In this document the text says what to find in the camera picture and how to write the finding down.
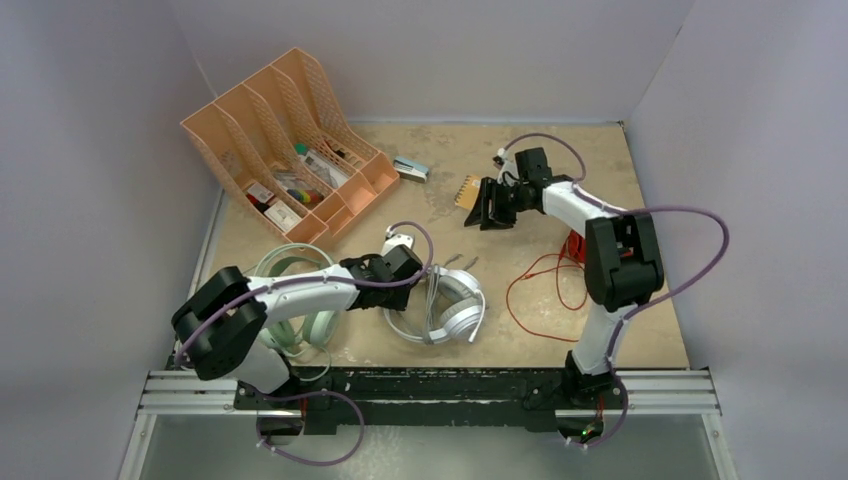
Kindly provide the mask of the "white over-ear headphones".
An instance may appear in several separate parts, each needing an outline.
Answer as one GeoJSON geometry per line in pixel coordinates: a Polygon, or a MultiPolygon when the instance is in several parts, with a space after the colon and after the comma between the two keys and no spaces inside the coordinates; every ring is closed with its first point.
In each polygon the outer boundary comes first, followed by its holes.
{"type": "Polygon", "coordinates": [[[382,309],[389,327],[402,339],[423,345],[437,345],[452,340],[475,342],[483,324],[487,300],[480,281],[466,270],[436,265],[429,271],[425,284],[425,322],[419,333],[398,326],[400,311],[382,309]]]}

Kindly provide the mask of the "red black headphones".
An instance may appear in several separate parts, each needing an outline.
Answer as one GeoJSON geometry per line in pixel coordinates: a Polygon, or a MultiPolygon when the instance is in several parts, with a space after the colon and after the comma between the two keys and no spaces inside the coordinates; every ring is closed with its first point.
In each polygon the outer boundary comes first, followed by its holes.
{"type": "Polygon", "coordinates": [[[585,238],[577,232],[571,231],[561,247],[559,257],[568,258],[578,264],[584,264],[586,260],[585,238]]]}

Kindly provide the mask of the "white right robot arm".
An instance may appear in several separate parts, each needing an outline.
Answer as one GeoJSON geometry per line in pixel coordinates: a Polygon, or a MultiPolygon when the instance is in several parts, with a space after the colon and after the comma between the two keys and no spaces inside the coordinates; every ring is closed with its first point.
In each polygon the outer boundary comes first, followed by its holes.
{"type": "Polygon", "coordinates": [[[509,229],[518,213],[535,210],[562,221],[584,241],[584,282],[592,303],[561,381],[564,399],[584,407],[614,385],[612,362],[625,315],[646,305],[664,284],[653,219],[603,202],[576,178],[554,174],[541,147],[512,159],[499,149],[494,161],[499,174],[481,179],[465,226],[509,229]]]}

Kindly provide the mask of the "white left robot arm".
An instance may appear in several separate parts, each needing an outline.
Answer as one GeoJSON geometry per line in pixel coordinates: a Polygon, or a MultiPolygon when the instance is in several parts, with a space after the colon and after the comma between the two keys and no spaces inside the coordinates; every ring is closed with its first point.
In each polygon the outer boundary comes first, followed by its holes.
{"type": "Polygon", "coordinates": [[[234,378],[272,408],[287,408],[297,399],[298,382],[289,361],[262,344],[260,333],[320,312],[403,307],[427,267],[405,245],[305,274],[256,277],[225,267],[173,314],[181,343],[174,360],[189,362],[201,380],[234,378]]]}

